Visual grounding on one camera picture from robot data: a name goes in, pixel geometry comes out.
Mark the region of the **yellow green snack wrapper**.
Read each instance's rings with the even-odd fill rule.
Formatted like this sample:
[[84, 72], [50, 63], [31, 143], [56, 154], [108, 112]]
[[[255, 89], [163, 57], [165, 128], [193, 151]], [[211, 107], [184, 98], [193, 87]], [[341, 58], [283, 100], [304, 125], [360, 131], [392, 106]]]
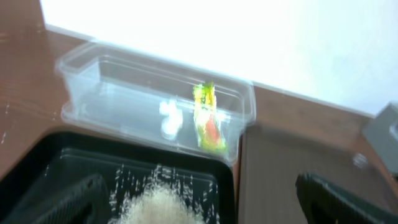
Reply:
[[193, 87], [195, 131], [198, 147], [204, 151], [224, 154], [228, 147], [217, 118], [215, 87], [213, 82]]

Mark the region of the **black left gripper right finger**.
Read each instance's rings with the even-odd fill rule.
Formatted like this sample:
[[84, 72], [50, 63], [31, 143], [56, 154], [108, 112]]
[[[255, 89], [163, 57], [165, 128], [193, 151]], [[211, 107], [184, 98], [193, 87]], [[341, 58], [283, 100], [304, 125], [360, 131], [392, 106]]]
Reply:
[[308, 223], [397, 224], [397, 215], [313, 173], [297, 176], [296, 194]]

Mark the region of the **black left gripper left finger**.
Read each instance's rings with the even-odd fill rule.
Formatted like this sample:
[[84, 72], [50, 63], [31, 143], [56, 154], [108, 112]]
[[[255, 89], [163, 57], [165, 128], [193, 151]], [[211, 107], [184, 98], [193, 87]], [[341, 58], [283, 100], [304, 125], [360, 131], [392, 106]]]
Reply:
[[107, 223], [111, 216], [109, 193], [102, 175], [89, 175], [29, 208], [13, 212], [3, 222]]

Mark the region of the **pile of rice grains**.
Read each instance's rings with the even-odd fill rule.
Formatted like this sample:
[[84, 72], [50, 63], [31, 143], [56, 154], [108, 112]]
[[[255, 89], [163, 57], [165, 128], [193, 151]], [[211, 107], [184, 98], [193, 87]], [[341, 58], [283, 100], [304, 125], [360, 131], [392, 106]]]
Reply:
[[160, 164], [116, 169], [109, 205], [108, 223], [221, 223], [218, 184], [212, 176]]

